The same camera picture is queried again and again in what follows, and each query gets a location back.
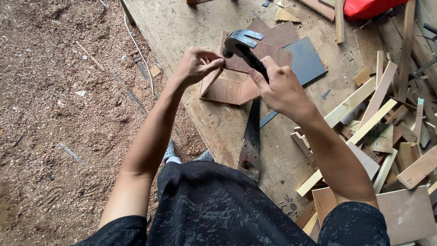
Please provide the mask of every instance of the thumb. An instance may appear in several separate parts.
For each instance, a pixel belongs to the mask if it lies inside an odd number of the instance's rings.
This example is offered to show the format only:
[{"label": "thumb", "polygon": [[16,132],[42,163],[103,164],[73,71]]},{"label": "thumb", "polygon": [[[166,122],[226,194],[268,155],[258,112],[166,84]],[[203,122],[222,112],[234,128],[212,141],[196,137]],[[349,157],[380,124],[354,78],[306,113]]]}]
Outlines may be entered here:
[{"label": "thumb", "polygon": [[252,78],[252,80],[255,82],[258,89],[260,90],[261,94],[263,94],[267,90],[270,90],[269,84],[267,84],[266,79],[260,72],[256,71],[253,68],[249,68],[248,72],[250,77]]},{"label": "thumb", "polygon": [[206,74],[211,73],[214,70],[217,70],[221,68],[225,64],[225,60],[223,58],[215,59],[214,61],[210,62],[209,64],[203,65],[203,70],[206,72]]}]

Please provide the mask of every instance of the black shirt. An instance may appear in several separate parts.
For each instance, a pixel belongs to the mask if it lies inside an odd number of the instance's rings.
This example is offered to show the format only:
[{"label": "black shirt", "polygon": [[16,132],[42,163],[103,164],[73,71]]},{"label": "black shirt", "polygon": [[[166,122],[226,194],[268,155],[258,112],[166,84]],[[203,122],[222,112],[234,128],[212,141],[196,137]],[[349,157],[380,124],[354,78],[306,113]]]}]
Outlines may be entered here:
[{"label": "black shirt", "polygon": [[[258,185],[216,162],[165,164],[157,178],[159,206],[149,235],[142,216],[103,226],[77,245],[317,245]],[[359,202],[325,218],[319,245],[390,245],[384,216]]]}]

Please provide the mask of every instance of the hammer head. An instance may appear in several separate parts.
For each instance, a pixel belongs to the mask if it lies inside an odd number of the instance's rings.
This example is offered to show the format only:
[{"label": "hammer head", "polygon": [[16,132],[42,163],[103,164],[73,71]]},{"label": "hammer head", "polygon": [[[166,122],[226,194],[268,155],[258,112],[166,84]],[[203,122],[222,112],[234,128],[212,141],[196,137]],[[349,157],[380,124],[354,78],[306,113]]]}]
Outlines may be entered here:
[{"label": "hammer head", "polygon": [[255,48],[257,42],[252,39],[262,40],[264,35],[250,31],[250,30],[236,30],[225,40],[225,47],[223,48],[223,56],[226,58],[231,58],[234,54],[238,57],[243,57],[242,50]]}]

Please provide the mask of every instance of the red bag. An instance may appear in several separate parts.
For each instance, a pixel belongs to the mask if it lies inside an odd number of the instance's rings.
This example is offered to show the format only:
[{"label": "red bag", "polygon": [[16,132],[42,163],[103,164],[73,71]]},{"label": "red bag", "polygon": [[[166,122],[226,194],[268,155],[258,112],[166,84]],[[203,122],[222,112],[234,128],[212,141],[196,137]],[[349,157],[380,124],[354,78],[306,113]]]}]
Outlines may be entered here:
[{"label": "red bag", "polygon": [[370,19],[408,0],[346,0],[343,13],[349,21]]}]

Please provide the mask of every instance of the person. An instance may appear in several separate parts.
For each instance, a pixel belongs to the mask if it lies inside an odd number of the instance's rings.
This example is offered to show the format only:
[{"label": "person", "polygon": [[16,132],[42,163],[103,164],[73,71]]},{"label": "person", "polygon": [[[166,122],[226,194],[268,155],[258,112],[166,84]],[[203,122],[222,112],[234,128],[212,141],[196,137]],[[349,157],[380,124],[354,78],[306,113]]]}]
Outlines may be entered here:
[{"label": "person", "polygon": [[[390,245],[372,183],[361,163],[306,96],[290,67],[262,60],[270,80],[249,75],[265,103],[305,133],[337,207],[323,221],[319,245]],[[257,184],[207,156],[182,164],[170,134],[185,89],[224,64],[208,48],[189,48],[135,137],[117,176],[98,231],[77,245],[317,245]],[[147,207],[157,177],[149,234]]]}]

